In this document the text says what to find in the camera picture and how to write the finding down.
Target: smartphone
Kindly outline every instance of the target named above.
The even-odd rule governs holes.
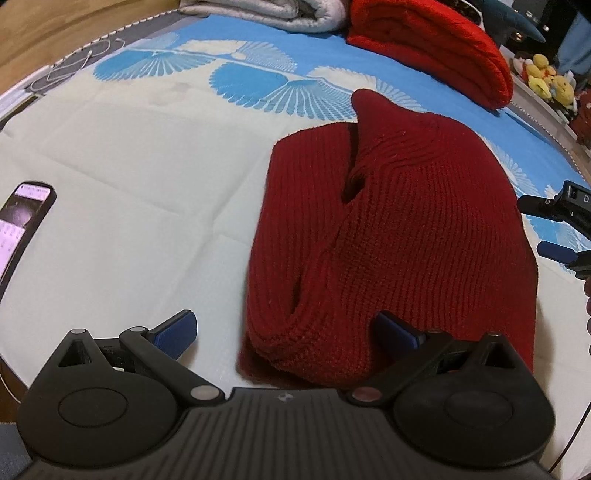
[[[55,201],[51,185],[25,181],[0,209],[0,300],[18,261]]]

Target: knit hat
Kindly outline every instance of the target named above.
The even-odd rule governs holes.
[[[537,265],[515,193],[465,125],[352,96],[358,124],[273,149],[248,272],[240,367],[350,387],[383,368],[370,322],[390,310],[458,339],[502,332],[531,366]]]

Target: folded towel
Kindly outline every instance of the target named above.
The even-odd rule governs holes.
[[[511,101],[513,80],[495,42],[436,0],[353,0],[347,42],[442,80],[486,108]]]
[[[348,8],[348,0],[181,0],[179,11],[242,18],[289,32],[322,33],[342,28]]]

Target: blue gripper pad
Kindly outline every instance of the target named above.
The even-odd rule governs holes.
[[[386,310],[375,316],[372,330],[380,347],[393,361],[418,349],[426,339],[423,332]]]
[[[197,338],[197,319],[191,310],[182,310],[150,330],[147,339],[175,360]]]
[[[578,253],[571,248],[566,248],[561,245],[556,245],[551,242],[540,242],[538,244],[538,255],[544,258],[549,258],[555,262],[568,265],[578,258]]]

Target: red cloth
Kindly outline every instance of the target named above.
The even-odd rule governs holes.
[[[537,264],[496,158],[450,118],[370,90],[352,103],[357,125],[273,149],[241,370],[355,385],[387,361],[369,331],[382,309],[458,339],[503,332],[531,367]]]
[[[509,66],[477,25],[436,0],[353,0],[347,42],[422,70],[486,108],[511,101]]]
[[[591,90],[585,90],[579,101],[579,113],[569,126],[577,134],[577,142],[591,147]]]

